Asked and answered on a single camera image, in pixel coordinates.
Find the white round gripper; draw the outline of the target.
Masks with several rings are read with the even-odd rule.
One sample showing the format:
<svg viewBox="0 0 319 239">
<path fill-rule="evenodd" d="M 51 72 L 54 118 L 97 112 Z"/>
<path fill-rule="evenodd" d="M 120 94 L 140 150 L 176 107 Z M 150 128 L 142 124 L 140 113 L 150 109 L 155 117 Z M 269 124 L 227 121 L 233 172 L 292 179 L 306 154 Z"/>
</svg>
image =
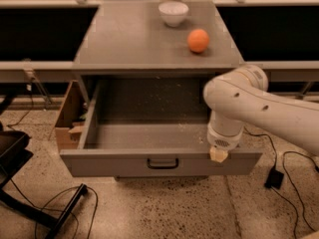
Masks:
<svg viewBox="0 0 319 239">
<path fill-rule="evenodd" d="M 243 133 L 243 122 L 229 119 L 212 111 L 207 125 L 207 140 L 211 145 L 209 156 L 212 161 L 222 163 L 228 151 L 237 148 Z"/>
</svg>

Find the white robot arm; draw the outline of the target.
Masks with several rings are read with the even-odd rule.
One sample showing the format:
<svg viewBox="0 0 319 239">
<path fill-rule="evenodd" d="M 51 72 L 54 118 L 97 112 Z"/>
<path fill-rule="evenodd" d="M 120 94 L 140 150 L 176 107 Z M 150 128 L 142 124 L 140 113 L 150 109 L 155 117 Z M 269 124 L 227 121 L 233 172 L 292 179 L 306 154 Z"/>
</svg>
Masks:
<svg viewBox="0 0 319 239">
<path fill-rule="evenodd" d="M 257 66 L 242 66 L 217 76 L 203 89 L 211 109 L 207 140 L 217 149 L 231 151 L 246 123 L 260 127 L 319 155 L 319 105 L 267 92 L 268 78 Z"/>
</svg>

